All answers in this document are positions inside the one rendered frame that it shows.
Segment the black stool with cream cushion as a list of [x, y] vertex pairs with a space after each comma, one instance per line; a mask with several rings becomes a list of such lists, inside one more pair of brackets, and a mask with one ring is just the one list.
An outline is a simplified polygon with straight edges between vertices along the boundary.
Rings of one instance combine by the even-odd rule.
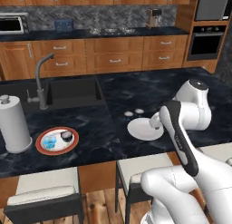
[[13, 224], [44, 224], [48, 220], [84, 214], [79, 172], [76, 167], [49, 170], [19, 177], [16, 194], [4, 207]]
[[115, 179], [115, 211], [118, 211], [119, 189], [123, 188], [125, 195], [125, 224], [130, 224], [131, 204], [152, 200], [141, 188], [140, 183], [130, 182], [131, 176], [159, 167], [172, 166], [167, 153], [142, 156], [116, 161]]

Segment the grey sink tap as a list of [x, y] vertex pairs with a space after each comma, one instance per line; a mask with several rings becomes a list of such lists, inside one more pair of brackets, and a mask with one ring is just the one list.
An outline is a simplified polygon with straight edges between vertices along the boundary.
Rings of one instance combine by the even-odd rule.
[[45, 100], [44, 89], [42, 88], [41, 85], [40, 69], [43, 63], [45, 63], [49, 59], [53, 59], [53, 57], [54, 57], [54, 53], [47, 54], [44, 58], [41, 58], [35, 66], [34, 73], [35, 73], [35, 80], [37, 84], [37, 95], [38, 95], [41, 110], [46, 110], [48, 108], [48, 105]]

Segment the wooden tall oven cabinet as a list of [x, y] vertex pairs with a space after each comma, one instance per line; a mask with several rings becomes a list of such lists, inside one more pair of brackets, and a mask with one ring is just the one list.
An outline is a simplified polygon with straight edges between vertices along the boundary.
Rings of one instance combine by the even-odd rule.
[[[196, 21], [195, 13], [197, 10], [197, 6], [198, 6], [198, 0], [189, 0], [188, 5], [178, 5], [175, 26], [188, 32], [188, 40], [186, 44], [186, 50], [184, 53], [182, 66], [185, 68], [201, 66], [203, 69], [207, 70], [208, 72], [214, 73], [216, 71], [218, 59], [220, 57], [222, 47], [226, 39], [230, 19], [226, 21]], [[222, 38], [221, 45], [219, 46], [217, 58], [212, 60], [189, 61], [188, 55], [189, 55], [189, 48], [190, 48], [193, 28], [195, 26], [210, 26], [210, 25], [224, 25], [226, 27], [226, 31]]]

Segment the black built-in oven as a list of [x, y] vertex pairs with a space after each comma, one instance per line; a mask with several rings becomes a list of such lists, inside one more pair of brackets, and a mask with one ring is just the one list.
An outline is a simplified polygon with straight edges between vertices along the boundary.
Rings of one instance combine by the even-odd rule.
[[216, 59], [225, 31], [224, 25], [194, 26], [187, 60]]

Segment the black sink basin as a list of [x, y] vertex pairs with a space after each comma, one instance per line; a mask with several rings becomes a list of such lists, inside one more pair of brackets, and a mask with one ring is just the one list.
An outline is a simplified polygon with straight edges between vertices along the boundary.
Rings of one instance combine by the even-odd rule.
[[[47, 111], [105, 104], [102, 89], [95, 78], [42, 80], [41, 85], [48, 105]], [[20, 99], [24, 112], [39, 112], [40, 103], [27, 102], [26, 90], [29, 90], [32, 98], [37, 97], [36, 81], [0, 83], [0, 96], [16, 96]]]

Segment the red rimmed white plate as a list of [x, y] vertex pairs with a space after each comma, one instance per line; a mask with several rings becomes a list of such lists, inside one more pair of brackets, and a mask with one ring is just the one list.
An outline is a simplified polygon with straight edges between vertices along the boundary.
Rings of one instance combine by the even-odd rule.
[[[65, 142], [61, 138], [61, 133], [63, 131], [72, 132], [72, 140], [70, 142]], [[56, 143], [53, 149], [47, 150], [44, 147], [44, 137], [49, 135], [54, 135], [56, 137]], [[36, 149], [44, 155], [56, 156], [71, 151], [72, 149], [75, 148], [78, 142], [79, 142], [79, 134], [75, 129], [70, 127], [54, 127], [42, 132], [37, 138], [35, 146]]]

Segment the brown coffee machine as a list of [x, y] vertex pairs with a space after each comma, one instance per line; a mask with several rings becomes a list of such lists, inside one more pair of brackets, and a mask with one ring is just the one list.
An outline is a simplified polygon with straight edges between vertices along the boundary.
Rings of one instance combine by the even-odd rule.
[[148, 16], [149, 20], [146, 23], [146, 27], [151, 29], [154, 27], [159, 27], [160, 26], [160, 20], [161, 20], [161, 14], [162, 11], [160, 9], [149, 9], [148, 10]]

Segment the white paper towel roll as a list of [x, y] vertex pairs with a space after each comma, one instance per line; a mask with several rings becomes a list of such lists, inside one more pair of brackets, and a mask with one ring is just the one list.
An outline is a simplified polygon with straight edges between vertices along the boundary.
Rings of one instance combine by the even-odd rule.
[[0, 131], [10, 153], [26, 151], [33, 143], [20, 99], [16, 96], [0, 96]]

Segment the silver hob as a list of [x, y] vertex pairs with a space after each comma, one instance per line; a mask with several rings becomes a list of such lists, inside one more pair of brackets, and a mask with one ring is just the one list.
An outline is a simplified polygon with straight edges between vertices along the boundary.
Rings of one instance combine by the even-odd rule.
[[135, 29], [128, 27], [120, 28], [91, 28], [90, 34], [93, 35], [120, 35], [120, 34], [135, 34]]

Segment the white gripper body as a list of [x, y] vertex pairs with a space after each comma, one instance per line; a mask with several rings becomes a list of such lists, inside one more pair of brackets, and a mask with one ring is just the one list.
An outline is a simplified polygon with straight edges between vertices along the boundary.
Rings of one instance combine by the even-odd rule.
[[157, 130], [160, 127], [162, 127], [162, 123], [160, 121], [160, 113], [156, 112], [152, 115], [152, 117], [149, 120], [150, 127]]

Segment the dark yogurt container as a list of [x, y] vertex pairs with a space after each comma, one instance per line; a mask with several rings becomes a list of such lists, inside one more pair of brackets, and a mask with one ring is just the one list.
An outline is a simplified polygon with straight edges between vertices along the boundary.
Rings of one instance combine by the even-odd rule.
[[73, 138], [73, 133], [71, 131], [63, 131], [61, 133], [61, 138], [65, 142], [70, 142], [72, 140], [72, 138]]

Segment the blue yogurt container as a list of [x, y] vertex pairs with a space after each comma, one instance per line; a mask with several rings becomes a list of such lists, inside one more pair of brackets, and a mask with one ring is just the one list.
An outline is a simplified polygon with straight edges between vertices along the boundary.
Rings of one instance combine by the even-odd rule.
[[45, 149], [53, 149], [56, 143], [56, 137], [54, 135], [45, 136], [43, 139], [43, 145]]

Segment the grey sink side lever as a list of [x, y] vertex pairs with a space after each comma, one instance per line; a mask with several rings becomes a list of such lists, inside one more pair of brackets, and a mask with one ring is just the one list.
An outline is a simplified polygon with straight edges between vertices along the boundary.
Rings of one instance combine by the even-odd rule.
[[26, 90], [26, 92], [27, 92], [27, 102], [39, 102], [39, 98], [38, 97], [32, 98], [30, 96], [29, 90]]

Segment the wooden base cupboards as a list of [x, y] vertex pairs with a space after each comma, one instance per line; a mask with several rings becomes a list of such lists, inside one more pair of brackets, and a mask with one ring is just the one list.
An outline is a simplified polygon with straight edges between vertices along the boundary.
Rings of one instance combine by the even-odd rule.
[[5, 80], [34, 78], [35, 64], [47, 54], [42, 77], [179, 68], [185, 34], [0, 43]]

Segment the grey microwave oven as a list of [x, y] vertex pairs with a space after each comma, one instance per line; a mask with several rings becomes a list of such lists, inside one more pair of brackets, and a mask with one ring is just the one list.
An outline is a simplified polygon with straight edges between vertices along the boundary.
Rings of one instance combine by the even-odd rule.
[[198, 0], [196, 21], [225, 21], [232, 10], [232, 0]]

